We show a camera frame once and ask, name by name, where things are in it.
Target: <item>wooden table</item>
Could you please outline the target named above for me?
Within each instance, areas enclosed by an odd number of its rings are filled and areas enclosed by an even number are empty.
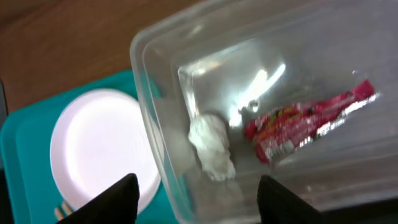
[[[0,78],[13,112],[120,70],[142,29],[201,0],[54,0],[0,27]]]

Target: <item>plastic container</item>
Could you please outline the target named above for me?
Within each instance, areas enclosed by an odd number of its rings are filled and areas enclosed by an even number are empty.
[[[255,116],[325,100],[365,78],[381,97],[272,175],[319,210],[398,196],[397,11],[398,2],[388,0],[214,0],[137,34],[130,54],[142,115],[178,220],[260,220],[257,186],[270,170],[243,139],[242,105],[258,98],[259,107],[249,111]],[[161,98],[150,94],[149,79]],[[190,118],[201,113],[229,124],[234,180],[212,182],[201,171],[187,138]]]

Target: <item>red wrapper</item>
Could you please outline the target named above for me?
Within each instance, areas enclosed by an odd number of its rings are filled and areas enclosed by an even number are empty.
[[[275,162],[293,153],[307,138],[314,138],[319,128],[338,119],[345,108],[373,94],[374,88],[366,80],[330,100],[272,110],[251,121],[244,128],[244,134],[254,141],[261,162]]]

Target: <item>blue tray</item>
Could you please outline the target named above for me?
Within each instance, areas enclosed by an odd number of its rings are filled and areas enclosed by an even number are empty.
[[[15,223],[55,223],[62,203],[50,168],[50,140],[63,109],[76,97],[97,88],[113,88],[137,98],[134,77],[124,71],[40,101],[10,114],[0,132],[0,150]],[[136,223],[178,223],[161,184]]]

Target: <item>round white plate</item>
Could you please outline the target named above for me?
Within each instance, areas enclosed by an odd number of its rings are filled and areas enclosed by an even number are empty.
[[[160,184],[138,102],[116,90],[93,90],[71,102],[51,137],[51,171],[75,210],[122,179],[138,178],[138,212]]]

